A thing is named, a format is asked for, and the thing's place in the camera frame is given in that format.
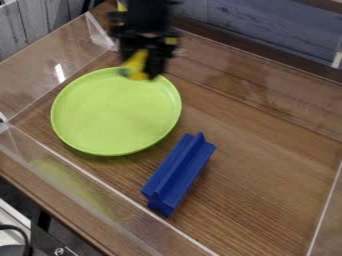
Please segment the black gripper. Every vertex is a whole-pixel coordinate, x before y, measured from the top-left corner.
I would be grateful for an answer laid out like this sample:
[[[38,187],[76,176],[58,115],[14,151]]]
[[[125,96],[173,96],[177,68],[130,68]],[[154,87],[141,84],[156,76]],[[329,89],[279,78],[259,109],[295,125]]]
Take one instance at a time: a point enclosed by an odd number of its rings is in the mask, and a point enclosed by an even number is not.
[[[166,61],[178,46],[178,33],[170,27],[169,12],[110,11],[108,36],[118,42],[121,62],[141,49],[148,52],[144,72],[149,80],[164,73]]]

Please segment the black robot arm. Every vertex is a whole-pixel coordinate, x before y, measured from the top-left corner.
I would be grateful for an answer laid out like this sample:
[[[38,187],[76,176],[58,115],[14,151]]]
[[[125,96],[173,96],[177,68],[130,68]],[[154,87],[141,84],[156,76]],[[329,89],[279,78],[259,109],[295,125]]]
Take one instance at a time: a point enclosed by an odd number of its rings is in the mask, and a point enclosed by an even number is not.
[[[118,74],[130,80],[153,80],[174,55],[174,4],[174,0],[116,0],[116,9],[106,12],[108,36],[117,43],[121,61]]]

